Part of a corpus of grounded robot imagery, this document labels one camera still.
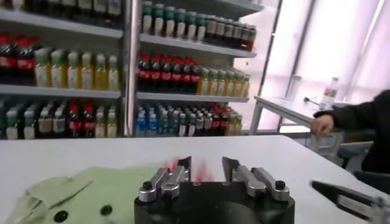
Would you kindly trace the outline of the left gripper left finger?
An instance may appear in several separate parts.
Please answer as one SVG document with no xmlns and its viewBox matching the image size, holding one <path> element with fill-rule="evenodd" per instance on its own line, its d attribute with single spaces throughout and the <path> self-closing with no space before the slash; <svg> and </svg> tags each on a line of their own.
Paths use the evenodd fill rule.
<svg viewBox="0 0 390 224">
<path fill-rule="evenodd" d="M 144 181 L 138 190 L 138 199 L 143 203 L 155 201 L 158 195 L 170 199 L 180 194 L 180 184 L 191 181 L 192 157 L 188 156 L 177 161 L 175 171 L 169 168 L 159 168 L 155 175 Z"/>
</svg>

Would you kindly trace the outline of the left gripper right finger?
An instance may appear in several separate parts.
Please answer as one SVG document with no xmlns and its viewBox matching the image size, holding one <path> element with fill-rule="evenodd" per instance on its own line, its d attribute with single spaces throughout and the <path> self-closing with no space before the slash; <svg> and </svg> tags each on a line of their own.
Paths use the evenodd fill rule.
<svg viewBox="0 0 390 224">
<path fill-rule="evenodd" d="M 222 166 L 227 182 L 242 182 L 245 185 L 247 195 L 252 198 L 269 194 L 273 200 L 288 201 L 290 189 L 282 180 L 276 180 L 262 167 L 248 169 L 241 165 L 237 159 L 222 158 Z"/>
</svg>

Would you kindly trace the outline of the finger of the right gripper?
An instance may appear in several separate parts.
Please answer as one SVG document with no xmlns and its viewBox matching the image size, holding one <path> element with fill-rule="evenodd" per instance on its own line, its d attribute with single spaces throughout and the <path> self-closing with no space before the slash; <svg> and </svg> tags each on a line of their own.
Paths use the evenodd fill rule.
<svg viewBox="0 0 390 224">
<path fill-rule="evenodd" d="M 374 198 L 358 191 L 320 181 L 311 181 L 311 187 L 330 200 L 337 208 L 363 220 L 373 220 L 377 211 Z"/>
</svg>

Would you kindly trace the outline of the person's hand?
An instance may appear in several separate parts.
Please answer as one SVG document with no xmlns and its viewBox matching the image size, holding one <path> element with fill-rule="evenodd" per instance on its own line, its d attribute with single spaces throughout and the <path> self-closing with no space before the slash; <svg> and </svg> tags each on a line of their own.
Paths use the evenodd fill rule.
<svg viewBox="0 0 390 224">
<path fill-rule="evenodd" d="M 310 125 L 310 131 L 317 140 L 327 136 L 333 130 L 333 116 L 329 114 L 317 117 Z"/>
</svg>

